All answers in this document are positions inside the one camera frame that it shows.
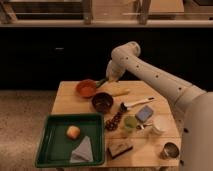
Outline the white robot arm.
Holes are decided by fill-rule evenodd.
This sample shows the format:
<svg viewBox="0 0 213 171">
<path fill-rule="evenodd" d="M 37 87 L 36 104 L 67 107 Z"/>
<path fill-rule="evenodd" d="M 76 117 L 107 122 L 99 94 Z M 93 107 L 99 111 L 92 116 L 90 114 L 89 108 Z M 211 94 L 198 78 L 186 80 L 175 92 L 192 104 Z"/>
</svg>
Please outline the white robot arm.
<svg viewBox="0 0 213 171">
<path fill-rule="evenodd" d="M 129 71 L 181 110 L 185 119 L 179 171 L 213 171 L 213 92 L 142 61 L 140 54 L 135 41 L 114 48 L 106 76 L 117 81 Z"/>
</svg>

